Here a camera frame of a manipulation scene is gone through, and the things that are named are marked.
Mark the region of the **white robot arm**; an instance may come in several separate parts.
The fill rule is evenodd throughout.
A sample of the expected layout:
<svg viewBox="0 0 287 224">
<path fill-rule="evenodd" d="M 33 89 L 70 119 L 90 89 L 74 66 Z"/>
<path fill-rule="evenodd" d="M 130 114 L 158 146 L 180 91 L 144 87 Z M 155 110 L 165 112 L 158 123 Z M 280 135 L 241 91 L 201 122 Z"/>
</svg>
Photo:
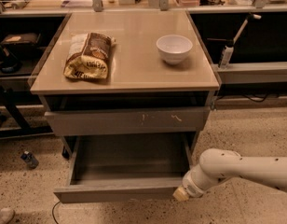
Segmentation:
<svg viewBox="0 0 287 224">
<path fill-rule="evenodd" d="M 234 177 L 287 192 L 287 157 L 242 157 L 231 150 L 207 149 L 184 175 L 173 197 L 178 201 L 199 198 Z"/>
</svg>

